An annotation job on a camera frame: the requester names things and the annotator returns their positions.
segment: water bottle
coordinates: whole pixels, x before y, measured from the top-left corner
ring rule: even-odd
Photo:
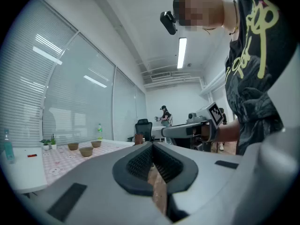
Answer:
[[[102,126],[101,126],[101,123],[99,123],[99,126],[98,126],[98,140],[102,140]]]
[[[9,130],[5,129],[4,130],[4,149],[6,153],[6,158],[9,163],[14,163],[15,162],[15,156],[14,156],[14,151],[13,151],[13,145],[11,144],[9,138],[8,138]]]

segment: black office chair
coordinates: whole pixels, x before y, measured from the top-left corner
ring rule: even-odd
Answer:
[[[148,122],[147,119],[140,119],[135,125],[135,131],[137,134],[142,134],[146,141],[153,142],[155,136],[151,135],[152,122]],[[134,136],[128,138],[128,142],[132,142]]]

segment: brown bowl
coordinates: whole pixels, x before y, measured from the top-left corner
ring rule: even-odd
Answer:
[[[81,155],[83,155],[84,157],[89,157],[93,154],[92,147],[80,148],[79,151],[80,151]]]
[[[67,146],[69,147],[70,150],[74,151],[78,149],[78,145],[79,143],[77,142],[72,142],[72,143],[68,143]]]
[[[94,148],[98,148],[101,146],[101,141],[92,141],[91,144]]]

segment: potted plant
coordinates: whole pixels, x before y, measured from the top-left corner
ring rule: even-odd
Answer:
[[[57,149],[57,145],[56,145],[54,134],[51,135],[51,148],[54,149],[54,150]]]
[[[49,150],[49,143],[51,142],[50,140],[43,139],[43,140],[41,140],[39,142],[43,143],[43,149],[44,150]]]

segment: air vent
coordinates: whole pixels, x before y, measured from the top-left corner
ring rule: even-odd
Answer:
[[[165,77],[170,77],[170,76],[171,76],[170,72],[158,73],[158,74],[155,74],[155,75],[151,75],[151,79],[155,80],[155,79],[158,79],[158,78],[165,78]]]

